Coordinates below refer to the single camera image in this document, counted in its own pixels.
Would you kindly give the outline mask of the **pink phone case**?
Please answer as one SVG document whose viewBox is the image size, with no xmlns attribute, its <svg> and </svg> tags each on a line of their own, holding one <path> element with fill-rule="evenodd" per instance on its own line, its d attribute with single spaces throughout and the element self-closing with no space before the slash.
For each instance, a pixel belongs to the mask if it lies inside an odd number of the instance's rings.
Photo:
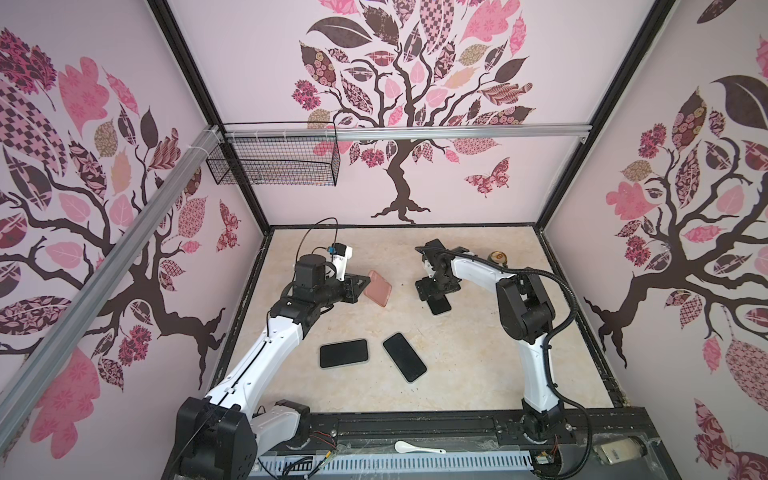
<svg viewBox="0 0 768 480">
<path fill-rule="evenodd" d="M 375 304 L 385 308 L 392 293 L 391 283 L 375 270 L 370 270 L 368 276 L 370 283 L 365 288 L 364 295 Z"/>
</svg>

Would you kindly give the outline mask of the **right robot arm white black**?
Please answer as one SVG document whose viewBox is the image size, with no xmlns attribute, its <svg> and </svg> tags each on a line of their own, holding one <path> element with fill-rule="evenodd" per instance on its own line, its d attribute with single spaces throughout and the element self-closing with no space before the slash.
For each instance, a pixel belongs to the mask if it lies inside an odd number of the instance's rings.
<svg viewBox="0 0 768 480">
<path fill-rule="evenodd" d="M 501 327 L 517 342 L 524 373 L 522 431 L 532 443 L 553 438 L 565 421 L 565 401 L 556 393 L 549 353 L 556 311 L 540 276 L 531 269 L 510 269 L 501 251 L 482 258 L 463 247 L 447 249 L 438 239 L 416 251 L 426 276 L 415 288 L 432 314 L 451 310 L 448 296 L 463 281 L 496 296 Z"/>
</svg>

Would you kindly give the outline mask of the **black smartphone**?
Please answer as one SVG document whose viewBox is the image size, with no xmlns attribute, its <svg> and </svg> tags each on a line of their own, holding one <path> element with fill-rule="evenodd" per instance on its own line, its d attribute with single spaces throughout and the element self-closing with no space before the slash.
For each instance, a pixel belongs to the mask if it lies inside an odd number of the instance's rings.
<svg viewBox="0 0 768 480">
<path fill-rule="evenodd" d="M 426 302 L 431 313 L 435 316 L 447 313 L 452 310 L 452 306 L 449 300 L 444 295 L 429 297 Z"/>
</svg>

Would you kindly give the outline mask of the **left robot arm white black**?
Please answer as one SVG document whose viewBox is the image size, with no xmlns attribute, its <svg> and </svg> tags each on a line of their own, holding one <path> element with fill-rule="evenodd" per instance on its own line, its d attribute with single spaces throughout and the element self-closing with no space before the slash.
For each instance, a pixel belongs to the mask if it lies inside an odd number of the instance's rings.
<svg viewBox="0 0 768 480">
<path fill-rule="evenodd" d="M 307 406 L 279 401 L 258 413 L 261 397 L 291 352 L 322 314 L 354 304 L 370 279 L 350 274 L 352 248 L 335 243 L 327 256 L 306 254 L 292 282 L 267 313 L 266 326 L 246 356 L 201 398 L 189 397 L 175 420 L 165 479 L 246 479 L 259 457 L 293 439 L 308 438 Z"/>
</svg>

